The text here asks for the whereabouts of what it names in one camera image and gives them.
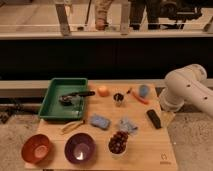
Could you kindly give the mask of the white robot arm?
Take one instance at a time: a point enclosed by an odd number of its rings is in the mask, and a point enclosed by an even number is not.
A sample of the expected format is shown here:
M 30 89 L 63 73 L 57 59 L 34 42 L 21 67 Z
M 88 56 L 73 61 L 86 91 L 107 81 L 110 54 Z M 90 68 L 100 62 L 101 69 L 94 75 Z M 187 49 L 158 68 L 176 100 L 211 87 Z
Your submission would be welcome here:
M 161 107 L 165 111 L 177 112 L 188 101 L 213 118 L 213 90 L 203 84 L 206 79 L 207 72 L 199 64 L 170 71 L 164 79 L 165 88 L 159 95 Z

